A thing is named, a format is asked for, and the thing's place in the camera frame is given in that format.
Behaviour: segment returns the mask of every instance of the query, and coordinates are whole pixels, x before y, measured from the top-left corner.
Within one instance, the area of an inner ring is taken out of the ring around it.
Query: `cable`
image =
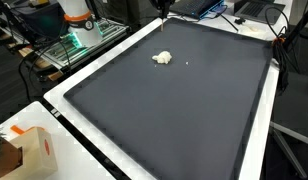
[[[276,8],[276,7],[270,7],[270,8],[267,8],[267,9],[265,10],[265,19],[266,19],[267,25],[268,25],[268,27],[271,29],[271,31],[273,32],[273,34],[276,36],[276,38],[279,38],[279,35],[275,32],[275,30],[273,29],[273,27],[271,26],[271,24],[269,23],[269,20],[268,20],[268,14],[267,14],[267,13],[268,13],[268,10],[270,10],[270,9],[277,10],[277,11],[279,11],[279,12],[281,12],[281,13],[283,14],[283,16],[284,16],[284,18],[285,18],[285,20],[286,20],[286,23],[287,23],[287,27],[286,27],[286,26],[284,26],[284,27],[285,27],[285,29],[286,29],[287,31],[290,30],[289,21],[288,21],[287,16],[285,15],[285,13],[284,13],[283,11],[281,11],[280,9]]]
[[[63,30],[64,30],[64,27],[66,27],[65,24],[66,24],[66,23],[63,21],[63,22],[62,22],[61,29],[60,29],[60,32],[59,32],[58,36],[55,38],[55,37],[51,37],[51,36],[47,36],[47,35],[41,34],[41,33],[37,32],[37,31],[35,31],[34,29],[32,29],[32,27],[31,27],[30,25],[24,23],[24,25],[26,25],[26,27],[27,27],[28,29],[30,29],[30,31],[32,31],[33,33],[35,33],[35,34],[37,34],[37,35],[39,35],[39,36],[41,36],[41,37],[44,37],[44,38],[47,38],[47,39],[48,39],[48,41],[41,42],[41,45],[43,45],[43,46],[46,45],[46,44],[49,44],[49,43],[52,43],[52,42],[55,42],[55,41],[60,40],[59,37],[61,36],[61,34],[62,34]]]
[[[268,11],[269,11],[270,9],[279,11],[281,14],[283,14],[283,16],[284,16],[284,18],[285,18],[285,20],[286,20],[287,27],[286,27],[286,26],[283,26],[282,29],[280,30],[279,34],[277,34],[277,33],[275,32],[275,30],[273,29],[273,27],[272,27],[271,24],[269,23],[269,20],[268,20]],[[290,25],[289,25],[289,21],[288,21],[287,16],[285,15],[285,13],[284,13],[282,10],[280,10],[280,9],[278,9],[278,8],[276,8],[276,7],[270,7],[270,8],[267,8],[267,9],[265,10],[265,19],[266,19],[266,23],[267,23],[268,27],[271,29],[271,31],[273,32],[273,34],[276,36],[276,40],[274,40],[274,41],[277,41],[278,43],[273,43],[273,45],[278,46],[278,49],[275,49],[275,50],[279,51],[279,53],[280,53],[280,56],[277,56],[277,58],[280,60],[280,63],[282,63],[283,61],[287,61],[287,62],[290,63],[290,65],[293,67],[293,69],[294,69],[297,73],[300,73],[300,69],[299,69],[299,65],[298,65],[298,61],[297,61],[296,54],[294,54],[294,58],[295,58],[295,64],[294,64],[294,63],[291,62],[291,60],[290,60],[290,58],[289,58],[287,52],[286,52],[286,51],[284,50],[284,48],[283,48],[284,40],[282,40],[282,38],[283,38],[284,34],[283,34],[282,32],[283,32],[283,30],[288,31],[288,32],[290,31]]]
[[[32,78],[31,78],[31,73],[32,73],[32,71],[33,71],[33,68],[34,68],[36,62],[37,62],[37,61],[41,58],[41,56],[42,56],[46,51],[48,51],[52,46],[53,46],[53,44],[51,44],[51,45],[48,46],[46,49],[44,49],[44,50],[42,51],[42,53],[33,61],[32,65],[31,65],[31,67],[30,67],[30,69],[29,69],[29,72],[28,72],[28,79],[29,79],[29,81],[30,81],[31,86],[32,86],[36,91],[39,91],[39,90],[38,90],[38,89],[34,86],[34,84],[33,84],[33,81],[32,81]]]
[[[306,13],[307,7],[308,7],[308,0],[307,0],[307,2],[306,2],[306,4],[305,4],[304,10],[303,10],[303,15],[302,15],[302,20],[301,20],[301,26],[300,26],[300,28],[303,26],[304,15],[305,15],[305,13]],[[294,40],[294,41],[295,41],[295,44],[297,44],[297,42],[298,42],[298,40],[299,40],[299,37],[300,37],[300,34],[301,34],[301,29],[298,29],[298,32],[299,32],[299,35],[298,35],[298,36],[296,37],[296,39]]]
[[[7,24],[8,24],[8,28],[10,28],[12,40],[13,40],[13,42],[16,44],[15,39],[14,39],[14,33],[13,33],[13,30],[12,30],[12,26],[11,26],[11,23],[10,23],[9,20],[7,20]]]
[[[229,21],[225,16],[223,16],[223,14],[221,14],[221,17],[225,19],[236,30],[236,32],[238,32],[238,29],[234,26],[233,23],[231,23],[231,21]]]
[[[35,52],[36,52],[36,50],[34,50],[34,51],[30,52],[28,55],[26,55],[26,56],[22,59],[22,61],[20,62],[20,64],[18,65],[18,73],[20,74],[21,79],[22,79],[22,81],[23,81],[23,84],[24,84],[24,86],[25,86],[26,98],[27,98],[27,100],[28,100],[29,102],[32,102],[32,100],[31,100],[31,97],[30,97],[28,85],[27,85],[26,80],[25,80],[25,78],[24,78],[24,76],[23,76],[23,73],[22,73],[22,65],[23,65],[25,59],[28,58],[28,57],[30,57],[30,56],[32,56],[32,55],[34,55]]]
[[[68,68],[69,68],[70,75],[72,75],[71,61],[70,61],[70,58],[69,58],[69,56],[68,56],[67,50],[66,50],[66,48],[65,48],[65,46],[64,46],[64,44],[63,44],[62,41],[60,41],[60,44],[62,45],[62,47],[63,47],[63,49],[64,49],[64,51],[65,51],[65,53],[66,53],[66,57],[67,57],[67,66],[68,66]]]

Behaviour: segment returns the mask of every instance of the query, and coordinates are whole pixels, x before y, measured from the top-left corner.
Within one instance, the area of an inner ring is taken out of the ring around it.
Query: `dark gray surface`
[[[264,47],[169,20],[65,97],[158,179],[233,179],[271,57]],[[169,65],[151,60],[162,50]]]
[[[288,80],[284,94],[275,98],[273,122],[308,137],[308,76],[290,73]]]

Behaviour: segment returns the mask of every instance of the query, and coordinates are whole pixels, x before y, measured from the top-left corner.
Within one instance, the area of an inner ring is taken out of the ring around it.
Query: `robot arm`
[[[149,0],[152,5],[160,12],[160,18],[167,18],[170,11],[170,6],[174,4],[175,0]]]

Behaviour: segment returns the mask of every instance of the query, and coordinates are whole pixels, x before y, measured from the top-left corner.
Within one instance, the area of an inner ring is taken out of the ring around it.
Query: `metal rack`
[[[70,39],[64,39],[62,43],[66,48],[69,59],[67,58],[66,51],[60,43],[56,43],[52,47],[49,47],[49,50],[42,55],[42,58],[54,65],[60,71],[64,72],[65,69],[67,69],[69,62],[71,68],[75,68],[90,56],[104,50],[115,41],[127,35],[128,27],[117,24],[114,21],[101,20],[98,24],[100,30],[103,32],[103,41],[98,45],[89,48],[76,48]]]

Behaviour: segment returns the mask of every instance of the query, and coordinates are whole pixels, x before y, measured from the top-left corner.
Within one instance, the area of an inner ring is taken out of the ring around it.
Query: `table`
[[[68,132],[39,102],[34,102],[0,125],[6,139],[17,136],[10,127],[45,128],[51,134],[58,171],[46,180],[79,180],[115,178]]]
[[[283,0],[276,0],[277,3],[283,3]],[[286,0],[284,4],[286,7],[284,13],[287,17],[290,16],[293,0]],[[228,3],[229,11],[224,14],[231,22],[235,18],[233,14],[233,4]],[[203,20],[199,24],[222,29],[230,32],[235,32],[233,27],[229,25],[224,19],[217,18],[213,20]],[[63,97],[73,86],[84,80],[97,69],[101,68],[107,62],[111,61],[120,53],[124,52],[130,46],[142,39],[148,33],[161,25],[161,20],[156,19],[146,27],[126,39],[115,48],[108,51],[106,54],[100,56],[91,64],[62,82],[54,89],[44,95],[44,98],[52,104],[66,119],[76,126],[92,143],[94,143],[100,151],[102,151],[109,159],[111,159],[124,173],[126,173],[133,180],[149,180],[155,179],[145,169],[138,165],[131,157],[123,152],[116,144],[114,144],[108,137],[99,131],[93,124],[91,124],[83,115],[81,115],[70,103]],[[266,24],[261,24],[253,21],[246,21],[246,25],[251,25],[258,28],[258,33],[248,31],[246,27],[238,26],[240,34],[248,35],[258,39],[273,40],[274,35]],[[274,26],[276,31],[279,31],[282,26],[286,25],[285,19],[281,16]],[[266,139],[269,130],[270,117],[276,92],[276,85],[279,71],[274,64],[271,64],[264,89],[260,98],[259,107],[256,112],[254,124],[252,127],[249,142],[247,144],[244,161],[240,173],[240,180],[257,180],[259,179],[263,156],[265,151]]]

